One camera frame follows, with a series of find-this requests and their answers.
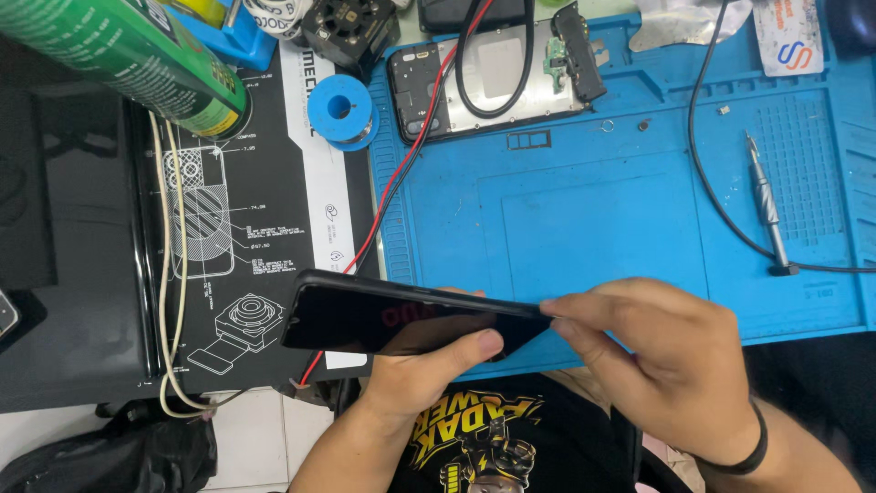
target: white cable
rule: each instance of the white cable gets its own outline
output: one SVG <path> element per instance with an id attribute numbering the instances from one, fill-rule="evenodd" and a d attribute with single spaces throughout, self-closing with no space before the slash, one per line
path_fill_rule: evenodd
<path id="1" fill-rule="evenodd" d="M 164 377 L 161 379 L 161 389 L 159 394 L 159 400 L 161 401 L 161 408 L 164 412 L 172 417 L 172 418 L 196 418 L 198 416 L 203 415 L 207 410 L 213 410 L 231 399 L 234 399 L 237 396 L 243 394 L 246 389 L 238 391 L 233 396 L 215 404 L 201 404 L 196 403 L 191 400 L 183 393 L 180 388 L 180 383 L 176 378 L 176 374 L 173 372 L 173 360 L 176 358 L 176 351 L 180 344 L 180 334 L 182 333 L 182 320 L 185 313 L 186 307 L 186 281 L 188 277 L 188 249 L 186 242 L 186 218 L 185 211 L 183 209 L 183 189 L 182 189 L 182 178 L 180 176 L 180 157 L 177 153 L 176 149 L 176 140 L 173 138 L 173 128 L 170 125 L 170 122 L 167 122 L 167 133 L 170 138 L 170 147 L 173 151 L 173 172 L 175 174 L 176 179 L 176 191 L 177 191 L 177 204 L 180 209 L 180 232 L 182 235 L 182 252 L 181 252 L 181 262 L 182 262 L 182 273 L 181 273 L 181 285 L 180 285 L 180 308 L 177 313 L 177 321 L 176 321 L 176 332 L 173 335 L 173 350 L 171 350 L 167 345 L 167 322 L 166 322 L 166 300 L 167 300 L 167 272 L 170 267 L 170 211 L 167 204 L 167 189 L 165 185 L 165 176 L 164 176 L 164 167 L 162 165 L 162 153 L 161 153 L 161 141 L 159 139 L 159 127 L 158 123 L 155 120 L 155 114 L 151 111 L 149 112 L 149 119 L 152 122 L 152 139 L 155 144 L 155 166 L 158 172 L 159 179 L 159 191 L 161 195 L 161 213 L 163 217 L 164 223 L 164 260 L 162 262 L 162 270 L 161 270 L 161 284 L 159 288 L 159 334 L 161 339 L 161 353 L 164 355 L 165 365 L 167 367 L 167 373 L 165 373 Z M 186 404 L 194 407 L 195 409 L 200 409 L 203 411 L 197 412 L 188 412 L 188 413 L 180 413 L 176 411 L 171 411 L 171 409 L 167 406 L 167 381 L 170 381 L 171 385 L 173 385 L 173 389 L 176 391 L 177 396 L 182 399 Z"/>
<path id="2" fill-rule="evenodd" d="M 244 0 L 258 28 L 281 40 L 301 35 L 301 20 L 314 0 Z"/>

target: blue tool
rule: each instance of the blue tool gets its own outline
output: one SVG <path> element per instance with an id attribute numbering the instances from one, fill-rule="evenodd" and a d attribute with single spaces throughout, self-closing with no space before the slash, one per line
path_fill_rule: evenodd
<path id="1" fill-rule="evenodd" d="M 231 0 L 219 0 L 219 2 L 229 7 L 229 13 L 221 30 L 180 13 L 173 7 L 168 6 L 167 10 L 219 57 L 219 60 L 236 67 L 267 70 L 271 64 L 274 48 L 277 47 L 277 39 L 258 29 L 252 15 L 246 10 L 240 11 L 239 2 Z"/>
<path id="2" fill-rule="evenodd" d="M 367 147 L 380 123 L 368 89 L 349 75 L 332 75 L 316 84 L 307 100 L 307 117 L 314 130 L 342 151 Z"/>

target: phone screen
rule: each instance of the phone screen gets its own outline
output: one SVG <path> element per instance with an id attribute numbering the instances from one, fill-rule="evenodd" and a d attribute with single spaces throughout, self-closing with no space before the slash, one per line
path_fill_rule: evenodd
<path id="1" fill-rule="evenodd" d="M 414 301 L 327 286 L 303 286 L 296 297 L 284 346 L 389 356 L 424 354 L 463 335 L 495 329 L 505 347 L 491 361 L 520 349 L 550 325 L 538 307 L 470 297 L 478 309 Z"/>

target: person's left hand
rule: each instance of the person's left hand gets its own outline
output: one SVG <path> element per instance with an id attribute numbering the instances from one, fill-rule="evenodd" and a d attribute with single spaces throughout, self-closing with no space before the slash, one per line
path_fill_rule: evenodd
<path id="1" fill-rule="evenodd" d="M 483 291 L 442 289 L 484 296 Z M 428 354 L 374 356 L 371 379 L 359 402 L 386 417 L 413 420 L 441 397 L 450 382 L 498 354 L 504 344 L 498 332 L 485 329 Z"/>

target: blue silicone repair mat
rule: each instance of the blue silicone repair mat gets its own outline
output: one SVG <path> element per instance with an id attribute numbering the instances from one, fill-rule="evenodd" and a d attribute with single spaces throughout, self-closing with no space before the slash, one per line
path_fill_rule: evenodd
<path id="1" fill-rule="evenodd" d="M 427 144 L 381 229 L 387 277 L 484 289 L 538 303 L 633 275 L 726 305 L 746 344 L 868 330 L 876 275 L 801 272 L 776 278 L 768 259 L 727 229 L 689 158 L 687 111 L 705 46 L 633 53 L 639 14 L 589 21 L 609 61 L 596 113 Z M 828 39 L 827 32 L 823 37 Z M 769 247 L 752 198 L 744 130 L 757 140 L 792 260 L 876 266 L 876 84 L 870 58 L 767 78 L 751 19 L 718 45 L 696 111 L 703 165 L 737 224 Z M 378 197 L 405 155 L 385 65 L 371 166 Z M 720 115 L 719 108 L 730 112 Z M 597 130 L 604 120 L 613 132 Z M 648 119 L 642 132 L 639 123 Z M 466 377 L 580 365 L 551 331 Z"/>

